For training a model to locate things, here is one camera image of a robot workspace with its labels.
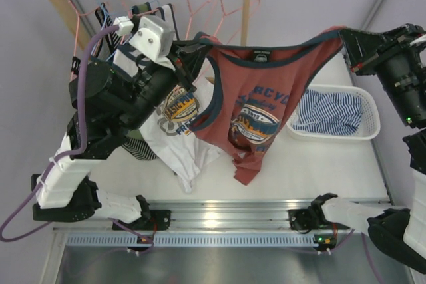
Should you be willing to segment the red tank top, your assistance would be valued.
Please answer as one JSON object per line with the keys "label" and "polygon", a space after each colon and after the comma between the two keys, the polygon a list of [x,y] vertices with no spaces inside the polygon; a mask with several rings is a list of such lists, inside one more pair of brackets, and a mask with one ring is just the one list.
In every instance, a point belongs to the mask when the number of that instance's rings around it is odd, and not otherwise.
{"label": "red tank top", "polygon": [[340,31],[332,27],[287,47],[224,45],[216,37],[196,35],[196,41],[210,47],[214,90],[190,129],[232,157],[241,184],[256,177],[310,82],[342,49]]}

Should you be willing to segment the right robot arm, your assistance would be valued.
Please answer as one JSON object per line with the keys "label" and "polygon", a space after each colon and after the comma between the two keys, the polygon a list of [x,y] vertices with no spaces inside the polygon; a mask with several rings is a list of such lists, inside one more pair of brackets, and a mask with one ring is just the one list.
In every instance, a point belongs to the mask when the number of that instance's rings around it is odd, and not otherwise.
{"label": "right robot arm", "polygon": [[425,30],[407,23],[381,33],[346,27],[338,35],[348,69],[357,76],[376,76],[404,126],[415,130],[402,139],[415,182],[413,204],[380,209],[328,193],[311,202],[310,219],[322,229],[333,223],[354,229],[368,236],[380,252],[424,274]]}

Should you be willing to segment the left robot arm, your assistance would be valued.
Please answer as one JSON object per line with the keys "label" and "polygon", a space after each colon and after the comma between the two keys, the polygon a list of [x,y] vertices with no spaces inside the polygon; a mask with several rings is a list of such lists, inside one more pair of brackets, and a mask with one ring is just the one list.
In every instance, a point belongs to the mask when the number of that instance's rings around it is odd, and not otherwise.
{"label": "left robot arm", "polygon": [[47,169],[32,177],[37,201],[33,219],[74,223],[92,217],[115,219],[137,229],[150,223],[147,200],[102,191],[89,179],[92,169],[125,144],[177,87],[194,91],[194,81],[210,50],[196,41],[174,41],[165,62],[128,45],[136,66],[94,61],[81,67],[69,84],[75,114],[58,153]]}

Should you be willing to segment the pink hanger with white top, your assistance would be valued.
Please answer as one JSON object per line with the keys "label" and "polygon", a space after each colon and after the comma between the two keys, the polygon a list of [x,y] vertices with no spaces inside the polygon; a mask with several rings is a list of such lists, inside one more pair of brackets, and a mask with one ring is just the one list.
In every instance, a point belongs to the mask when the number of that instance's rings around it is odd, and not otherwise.
{"label": "pink hanger with white top", "polygon": [[[133,16],[131,11],[130,11],[130,9],[133,5],[130,6],[126,0],[119,0],[119,1],[120,1],[121,5],[123,6],[123,8],[125,9],[125,13],[127,13],[129,17],[137,17],[137,16]],[[154,9],[152,10],[152,14],[150,16],[158,16],[161,19],[164,19],[164,17],[162,16],[162,11],[161,11],[162,8],[160,6],[159,1],[158,0],[152,0],[152,1],[147,1],[147,2],[149,2],[154,7]]]}

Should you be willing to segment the green tank top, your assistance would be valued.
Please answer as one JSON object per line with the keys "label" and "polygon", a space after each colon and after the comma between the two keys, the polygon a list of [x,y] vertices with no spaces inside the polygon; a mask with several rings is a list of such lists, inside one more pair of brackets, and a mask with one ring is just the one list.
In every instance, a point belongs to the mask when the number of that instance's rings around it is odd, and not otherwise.
{"label": "green tank top", "polygon": [[[140,5],[133,5],[130,11],[133,16],[141,17],[143,15],[151,15],[153,9],[154,7],[149,2],[146,2]],[[137,140],[142,140],[142,135],[138,131],[138,129],[130,131],[128,133],[128,137]]]}

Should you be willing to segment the white motorcycle print tank top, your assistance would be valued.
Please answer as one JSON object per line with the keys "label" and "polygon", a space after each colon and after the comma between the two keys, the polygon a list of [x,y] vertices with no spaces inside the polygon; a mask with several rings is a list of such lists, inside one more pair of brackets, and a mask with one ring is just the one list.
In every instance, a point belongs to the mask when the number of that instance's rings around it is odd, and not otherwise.
{"label": "white motorcycle print tank top", "polygon": [[178,177],[182,189],[190,193],[203,167],[219,158],[222,151],[200,140],[190,123],[209,105],[214,85],[205,77],[195,82],[196,91],[177,86],[148,120],[130,133],[125,148],[135,157],[160,158]]}

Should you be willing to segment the blue white striped garment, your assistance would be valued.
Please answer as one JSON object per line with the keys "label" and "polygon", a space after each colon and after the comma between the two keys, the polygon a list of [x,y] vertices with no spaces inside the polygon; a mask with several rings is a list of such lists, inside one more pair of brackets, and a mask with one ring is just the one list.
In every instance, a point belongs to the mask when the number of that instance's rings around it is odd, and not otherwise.
{"label": "blue white striped garment", "polygon": [[308,89],[298,105],[292,124],[297,131],[331,136],[352,136],[361,124],[359,97],[346,92],[318,92]]}

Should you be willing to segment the white plastic laundry basket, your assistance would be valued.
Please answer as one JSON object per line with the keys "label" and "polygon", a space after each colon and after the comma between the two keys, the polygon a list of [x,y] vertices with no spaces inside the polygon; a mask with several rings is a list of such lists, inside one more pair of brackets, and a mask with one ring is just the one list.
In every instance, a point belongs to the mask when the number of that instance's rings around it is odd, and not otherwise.
{"label": "white plastic laundry basket", "polygon": [[292,124],[298,117],[298,105],[294,113],[290,116],[286,124],[288,134],[296,140],[318,141],[318,142],[339,142],[356,143],[370,141],[374,139],[381,129],[379,113],[373,97],[365,90],[354,86],[334,86],[312,84],[308,89],[318,92],[346,92],[355,95],[361,100],[362,118],[358,131],[352,136],[331,136],[326,134],[311,134],[304,131],[297,131],[292,128]]}

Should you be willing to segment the aluminium mounting rail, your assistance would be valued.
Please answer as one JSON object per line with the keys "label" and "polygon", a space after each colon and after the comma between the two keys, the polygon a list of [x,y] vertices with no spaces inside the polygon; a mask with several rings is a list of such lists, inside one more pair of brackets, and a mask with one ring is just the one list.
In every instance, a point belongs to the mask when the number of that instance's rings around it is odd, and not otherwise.
{"label": "aluminium mounting rail", "polygon": [[337,222],[319,226],[308,214],[309,202],[158,202],[152,219],[121,229],[93,219],[56,223],[65,244],[80,247],[291,247],[329,251],[358,231]]}

